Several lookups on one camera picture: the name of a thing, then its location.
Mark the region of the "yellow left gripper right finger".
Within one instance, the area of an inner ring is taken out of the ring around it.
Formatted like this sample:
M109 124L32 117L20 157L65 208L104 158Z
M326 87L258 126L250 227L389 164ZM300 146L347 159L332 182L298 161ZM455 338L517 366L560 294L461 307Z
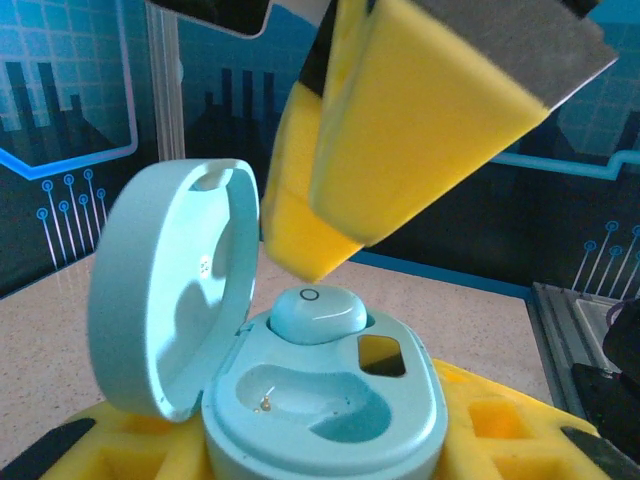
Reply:
M435 479L637 479L587 421L442 360L449 425Z

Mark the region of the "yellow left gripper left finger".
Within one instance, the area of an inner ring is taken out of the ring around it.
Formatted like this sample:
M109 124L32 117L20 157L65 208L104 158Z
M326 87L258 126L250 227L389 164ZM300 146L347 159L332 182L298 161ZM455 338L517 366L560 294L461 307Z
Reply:
M182 423L101 402L49 430L1 469L3 479L209 479L202 416Z

